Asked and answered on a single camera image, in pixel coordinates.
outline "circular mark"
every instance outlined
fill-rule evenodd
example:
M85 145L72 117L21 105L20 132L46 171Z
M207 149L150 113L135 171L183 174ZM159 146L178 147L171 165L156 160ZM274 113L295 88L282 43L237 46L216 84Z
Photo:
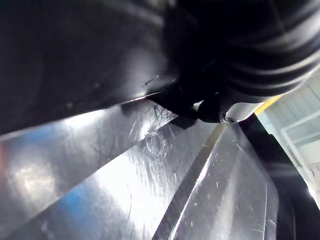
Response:
M159 135L156 132L152 131L146 134L145 144L148 151L153 155L157 156L161 153L162 143Z

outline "shiny metal panel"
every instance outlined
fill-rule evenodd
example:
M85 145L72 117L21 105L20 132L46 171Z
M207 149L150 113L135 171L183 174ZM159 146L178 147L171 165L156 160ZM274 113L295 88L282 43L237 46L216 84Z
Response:
M151 239L216 127L167 124L99 169L5 239Z
M3 136L0 237L175 117L140 100Z
M4 239L151 239L215 127L169 123L148 132ZM237 127L225 130L194 176L180 221L169 226L173 239L275 239L277 190Z
M201 182L209 166L209 159L212 156L213 148L224 131L226 125L219 124L209 136L199 154L185 174L183 181L174 194L164 217L157 228L153 240L172 239L181 221L181 216L186 208L186 204L198 182Z
M231 129L219 138L170 239L276 239L277 191L238 142Z

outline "reflective sheet metal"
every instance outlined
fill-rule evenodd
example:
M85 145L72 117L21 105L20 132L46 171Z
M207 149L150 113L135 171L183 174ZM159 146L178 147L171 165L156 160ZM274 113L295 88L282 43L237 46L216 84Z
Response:
M0 237L175 117L140 100L2 136Z
M172 239L276 239L277 191L237 126L226 128L195 184L188 182L215 128L198 121L188 129L169 123L147 131L4 239L152 239L179 200L175 193L190 186L177 224L168 225ZM168 239L165 231L159 239Z

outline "scratched metal surface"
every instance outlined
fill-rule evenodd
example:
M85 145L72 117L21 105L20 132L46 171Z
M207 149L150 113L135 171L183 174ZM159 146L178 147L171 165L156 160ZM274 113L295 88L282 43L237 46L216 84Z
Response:
M169 226L172 239L276 239L273 183L238 128L228 127L208 149L214 129L198 121L148 132L4 239L152 239L167 208L179 201L177 190L192 186L187 173L204 148L209 157L188 201L181 201L178 224Z
M0 237L175 117L140 100L2 136Z
M167 124L5 239L151 239L215 124Z
M245 136L235 131L230 127L219 138L187 201L180 195L172 200L183 210L170 239L276 239L277 190Z

